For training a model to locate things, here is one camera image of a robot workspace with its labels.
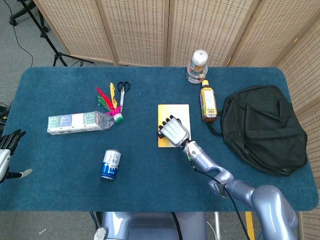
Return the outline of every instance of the black tripod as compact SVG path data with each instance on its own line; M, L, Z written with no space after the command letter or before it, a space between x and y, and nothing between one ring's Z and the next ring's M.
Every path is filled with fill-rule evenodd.
M68 57L68 58L72 58L72 59L77 59L80 61L80 66L82 67L82 65L84 64L84 62L87 63L91 63L93 64L93 61L88 61L88 60L84 60L82 58L78 58L75 56L70 56L67 54L64 54L60 51L58 51L56 49L56 47L54 46L54 44L52 43L52 41L49 39L48 35L45 33L45 31L43 30L43 28L41 27L41 25L39 24L39 22L37 21L37 19L35 18L35 16L33 15L33 13L30 11L30 9L28 8L27 4L24 1L20 1L23 5L23 7L25 8L25 10L28 12L28 14L30 15L30 17L32 18L32 20L34 21L35 25L38 27L38 29L41 32L40 37L41 38L45 38L45 40L48 42L48 44L50 45L50 47L52 48L52 50L54 51L54 61L53 61L53 66L56 66L56 62L59 59L61 61L61 63L63 64L63 66L68 67L68 65L66 64L66 62L64 61L64 59L62 58L62 56Z

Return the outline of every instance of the floor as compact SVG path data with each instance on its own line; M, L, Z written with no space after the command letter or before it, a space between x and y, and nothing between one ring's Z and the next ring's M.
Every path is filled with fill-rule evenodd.
M12 12L15 13L22 8L20 2L7 0ZM39 19L36 9L32 10L35 17ZM31 57L17 45L14 31L9 25L10 11L4 1L0 1L0 46L1 46L1 75L0 75L0 102L10 104L14 99L19 81L23 72L30 67ZM44 39L40 38L40 32L26 14L17 19L15 27L20 44L33 55L33 67L51 66L54 53ZM53 44L61 52L66 52L52 31L48 32ZM70 66L76 61L65 58ZM111 64L95 62L84 63L88 67L110 67ZM246 236L235 212L220 212L220 231L223 240L244 240ZM246 222L245 213L241 213ZM207 220L214 226L214 214L207 213ZM258 217L253 213L254 235L257 239L261 232ZM208 239L214 240L214 234L208 227ZM0 236L2 240L89 240L93 239L95 226L89 212L0 212Z

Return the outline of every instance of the blue tablecloth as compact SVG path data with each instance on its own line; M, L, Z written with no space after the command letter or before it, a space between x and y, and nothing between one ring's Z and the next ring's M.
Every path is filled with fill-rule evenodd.
M193 171L181 148L158 148L158 104L189 104L192 139L237 179L254 187L277 186L297 211L315 208L318 193L308 164L289 177L272 176L243 163L202 121L200 85L185 67L34 67L22 76L5 134L26 131L10 170L32 168L23 179L0 185L0 210L47 211L233 211L214 195L207 177ZM276 85L290 99L277 68L210 67L207 74L221 110L224 99L252 85ZM129 81L125 121L109 130L47 133L48 116L85 113L97 106L96 87ZM115 180L100 177L107 149L121 152ZM238 204L240 210L247 208Z

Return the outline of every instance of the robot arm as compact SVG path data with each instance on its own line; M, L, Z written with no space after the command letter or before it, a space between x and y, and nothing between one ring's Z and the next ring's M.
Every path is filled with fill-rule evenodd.
M272 185L254 188L216 164L195 141L190 141L188 130L172 115L162 122L157 132L159 137L167 137L177 147L183 147L189 161L203 173L216 172L216 180L209 182L210 189L218 196L235 199L256 211L265 240L295 240L292 229L298 225L298 218L281 191Z
M26 134L21 129L14 131L9 135L0 137L0 183L5 179L20 179L28 176L32 169L27 169L24 172L10 172L9 163L14 154L19 140Z

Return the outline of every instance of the yellow card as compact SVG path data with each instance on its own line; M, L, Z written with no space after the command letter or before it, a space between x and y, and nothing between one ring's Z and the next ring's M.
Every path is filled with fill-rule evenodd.
M190 115L189 115L189 105L188 104L159 104L158 105L158 126L162 125L162 122L173 115L176 119L180 119L182 125L190 131ZM158 137L158 147L159 148L175 148L166 137Z

